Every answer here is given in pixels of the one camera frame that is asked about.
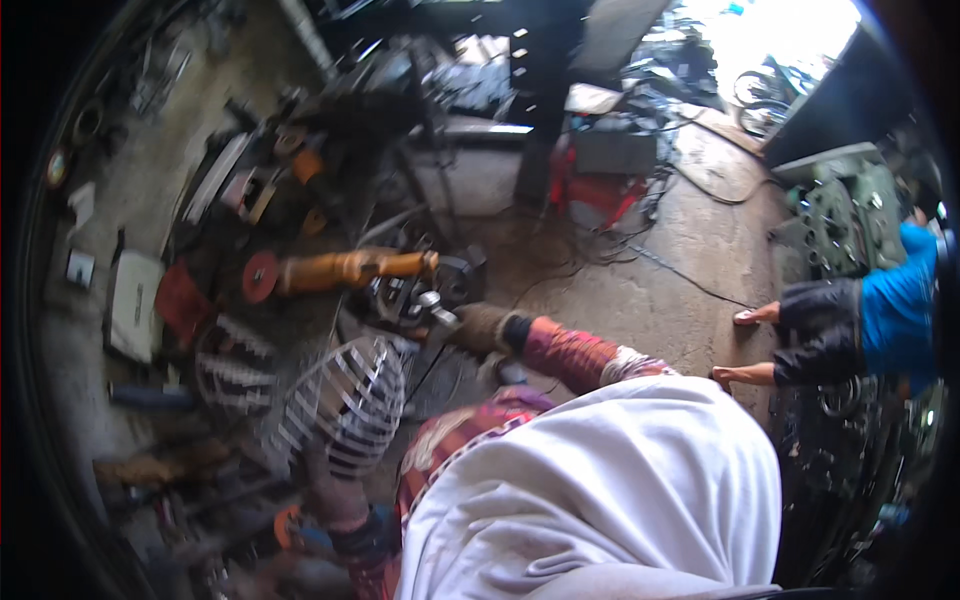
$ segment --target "concrete floor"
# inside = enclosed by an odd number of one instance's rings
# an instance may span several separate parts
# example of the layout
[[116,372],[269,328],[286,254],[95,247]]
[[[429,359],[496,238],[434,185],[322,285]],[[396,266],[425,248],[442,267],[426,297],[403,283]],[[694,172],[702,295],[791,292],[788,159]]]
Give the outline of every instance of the concrete floor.
[[[131,124],[130,138],[118,156],[109,162],[90,161],[71,181],[77,186],[96,181],[96,208],[72,240],[67,242],[62,235],[55,249],[42,316],[43,349],[64,436],[101,515],[103,506],[90,468],[93,459],[122,458],[185,426],[199,426],[190,420],[146,417],[108,402],[106,386],[115,365],[101,351],[101,323],[116,231],[126,228],[128,248],[159,255],[174,203],[191,167],[203,155],[205,139],[226,123],[222,112],[226,98],[249,101],[265,115],[285,85],[317,89],[320,84],[276,3],[248,4],[246,26],[231,34],[229,57],[213,63],[195,53],[157,122]],[[697,127],[681,130],[678,147],[684,153],[682,166],[718,194],[742,195],[764,177],[742,151]],[[515,153],[461,152],[451,170],[458,212],[493,215],[509,206],[518,164]],[[425,179],[435,191],[434,178]],[[777,194],[768,187],[742,205],[727,206],[678,178],[660,201],[658,223],[637,241],[707,288],[762,304],[772,296],[765,233],[783,218]],[[642,257],[629,264],[586,267],[575,276],[531,288],[563,272],[542,267],[546,256],[564,260],[562,245],[555,250],[551,242],[543,242],[532,248],[527,242],[528,222],[465,219],[465,225],[468,238],[481,243],[489,256],[489,300],[494,303],[514,305],[523,294],[519,302],[523,309],[660,356],[688,374],[705,375],[713,364],[764,359],[776,343],[766,327],[738,339],[731,325],[737,306],[705,295]],[[68,227],[61,226],[61,233]],[[69,248],[97,260],[89,291],[62,280]],[[600,305],[607,308],[600,310]],[[533,380],[545,390],[555,387],[545,378]],[[733,392],[766,424],[768,390],[734,386]],[[570,398],[562,386],[551,395]]]
[[[705,119],[736,135],[725,115],[711,112]],[[756,144],[750,138],[742,143]],[[741,198],[766,177],[748,154],[696,126],[681,129],[677,148],[683,155],[680,166],[722,197]],[[509,206],[518,164],[518,156],[510,153],[462,151],[450,171],[458,214],[492,215]],[[423,175],[430,181],[429,174]],[[726,205],[679,176],[670,184],[672,189],[660,200],[658,222],[636,241],[713,292],[756,306],[771,301],[766,232],[786,217],[780,190],[767,185],[744,204]],[[439,198],[433,202],[440,205]],[[570,267],[544,269],[544,264],[562,264],[569,256],[568,245],[546,236],[531,242],[529,220],[467,217],[463,225],[469,241],[488,253],[491,302],[513,306],[522,294],[519,308],[659,356],[685,374],[705,376],[713,365],[769,360],[776,347],[772,328],[734,332],[732,314],[742,307],[708,296],[644,257],[628,264],[587,266],[564,277]],[[552,276],[557,278],[544,280]],[[540,384],[550,390],[555,382]],[[764,427],[771,392],[733,385],[734,397]],[[563,386],[551,396],[560,401],[572,397]]]

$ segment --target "wheel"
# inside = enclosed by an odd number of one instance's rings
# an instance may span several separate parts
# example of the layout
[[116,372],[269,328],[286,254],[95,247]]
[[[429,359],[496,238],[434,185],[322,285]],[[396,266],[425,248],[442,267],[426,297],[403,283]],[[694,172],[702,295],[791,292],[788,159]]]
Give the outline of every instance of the wheel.
[[771,84],[770,76],[759,71],[744,71],[733,82],[733,97],[742,107],[771,100],[776,95],[776,87]]
[[790,106],[777,100],[761,100],[740,110],[737,122],[744,132],[754,137],[766,137],[767,134],[786,121],[786,112]]

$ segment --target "red grinding disc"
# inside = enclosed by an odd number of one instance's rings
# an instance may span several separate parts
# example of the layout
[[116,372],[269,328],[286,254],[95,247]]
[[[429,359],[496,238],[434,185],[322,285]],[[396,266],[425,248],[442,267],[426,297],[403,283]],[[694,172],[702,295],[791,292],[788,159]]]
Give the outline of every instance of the red grinding disc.
[[273,252],[254,254],[243,270],[243,295],[247,302],[257,304],[266,300],[273,293],[279,274],[279,263]]

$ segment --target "work glove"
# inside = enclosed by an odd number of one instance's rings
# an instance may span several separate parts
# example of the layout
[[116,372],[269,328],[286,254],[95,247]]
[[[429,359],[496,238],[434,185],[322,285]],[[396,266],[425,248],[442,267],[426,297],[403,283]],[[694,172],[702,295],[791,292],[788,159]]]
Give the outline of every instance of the work glove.
[[513,316],[526,317],[525,314],[501,308],[485,302],[465,304],[453,310],[460,319],[460,328],[449,338],[448,344],[459,346],[475,354],[501,352],[511,356],[514,350],[503,340],[503,330]]

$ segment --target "metal pipe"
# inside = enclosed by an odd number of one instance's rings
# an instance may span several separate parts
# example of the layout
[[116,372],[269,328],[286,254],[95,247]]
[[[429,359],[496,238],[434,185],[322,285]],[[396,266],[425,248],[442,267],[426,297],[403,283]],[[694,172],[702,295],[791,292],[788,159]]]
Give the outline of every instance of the metal pipe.
[[427,206],[426,204],[418,204],[417,206],[414,206],[413,208],[408,208],[407,210],[404,210],[404,211],[401,212],[400,214],[398,214],[398,215],[396,215],[396,216],[393,216],[393,217],[390,217],[389,219],[387,219],[387,220],[385,220],[385,221],[383,221],[383,222],[381,222],[381,223],[378,223],[377,225],[375,225],[375,226],[367,229],[367,232],[364,233],[364,234],[360,237],[360,239],[357,241],[356,247],[357,247],[357,248],[362,247],[363,245],[371,242],[371,240],[376,239],[377,237],[379,237],[380,235],[383,235],[384,233],[386,233],[386,232],[389,231],[390,229],[392,229],[392,228],[398,226],[399,224],[403,223],[404,221],[406,221],[406,220],[409,219],[410,217],[414,216],[415,214],[417,214],[417,213],[419,213],[419,212],[423,212],[423,211],[426,210],[428,207],[429,207],[429,206]]

